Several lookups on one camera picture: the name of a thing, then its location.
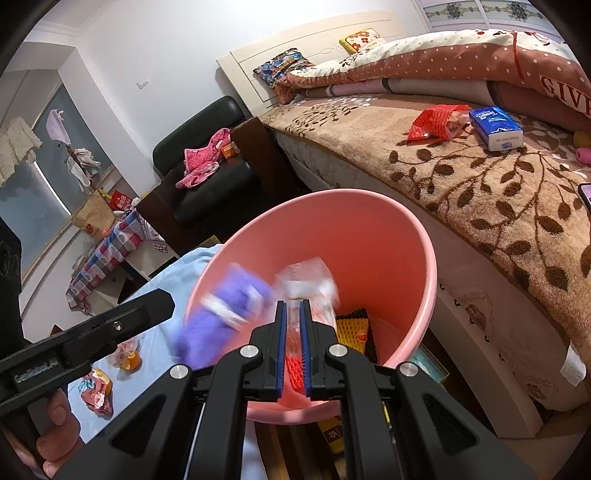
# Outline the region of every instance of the red plastic bag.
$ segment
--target red plastic bag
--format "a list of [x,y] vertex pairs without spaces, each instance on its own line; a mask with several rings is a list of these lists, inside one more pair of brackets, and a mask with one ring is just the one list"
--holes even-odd
[[121,210],[124,212],[131,208],[131,200],[127,195],[122,194],[119,190],[115,190],[109,202],[109,207],[111,207],[111,210]]
[[409,141],[430,137],[451,140],[470,122],[468,105],[434,105],[417,117],[408,132]]

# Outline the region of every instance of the mattress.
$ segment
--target mattress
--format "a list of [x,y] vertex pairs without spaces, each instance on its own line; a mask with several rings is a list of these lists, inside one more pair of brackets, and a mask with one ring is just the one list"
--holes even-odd
[[409,198],[327,148],[293,134],[273,134],[297,175],[312,190],[371,190],[402,203],[419,218],[433,242],[440,287],[449,291],[458,308],[468,312],[472,327],[480,329],[498,350],[532,398],[560,411],[590,400],[586,382],[574,387],[560,373],[568,339],[473,246]]

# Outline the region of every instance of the white bed frame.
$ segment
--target white bed frame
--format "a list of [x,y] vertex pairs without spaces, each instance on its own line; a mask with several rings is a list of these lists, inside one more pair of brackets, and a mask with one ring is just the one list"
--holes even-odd
[[[360,12],[303,24],[263,37],[231,51],[217,62],[251,113],[258,116],[275,107],[278,100],[275,93],[253,74],[254,68],[293,47],[316,64],[344,59],[348,53],[339,44],[339,39],[369,27],[388,41],[407,36],[393,11]],[[296,174],[312,190],[331,188],[304,166],[298,163],[293,166]],[[474,392],[496,434],[503,439],[535,439],[543,422],[529,395],[513,372],[499,360],[498,351],[475,332],[467,313],[456,308],[453,299],[439,289],[430,327]]]
[[368,27],[374,28],[388,41],[407,36],[393,11],[361,12],[326,18],[268,35],[232,50],[217,63],[251,114],[259,116],[275,107],[278,99],[267,84],[253,74],[253,69],[293,47],[315,64],[344,59],[349,53],[339,44],[339,39]]

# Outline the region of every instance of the black leather chair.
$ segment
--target black leather chair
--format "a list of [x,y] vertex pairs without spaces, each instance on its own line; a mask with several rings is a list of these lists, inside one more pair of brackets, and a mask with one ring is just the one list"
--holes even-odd
[[221,128],[245,121],[236,101],[225,96],[213,102],[163,139],[153,152],[163,180],[138,210],[182,255],[215,235],[226,241],[239,228],[266,211],[273,202],[242,154],[220,163],[205,182],[192,189],[177,189],[184,176],[184,150],[207,145]]

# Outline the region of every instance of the screw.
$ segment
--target screw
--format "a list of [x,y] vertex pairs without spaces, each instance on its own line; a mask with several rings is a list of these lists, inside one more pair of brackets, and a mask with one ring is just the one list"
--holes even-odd
[[406,362],[400,365],[400,373],[405,377],[414,377],[418,373],[418,367],[411,362]]
[[340,343],[336,343],[329,347],[329,353],[332,356],[345,356],[347,355],[347,347],[345,347],[345,345],[341,345]]
[[189,369],[185,365],[175,365],[169,370],[169,373],[175,380],[182,380],[189,374]]
[[258,355],[258,348],[255,345],[245,345],[240,348],[240,354],[246,358],[252,358]]

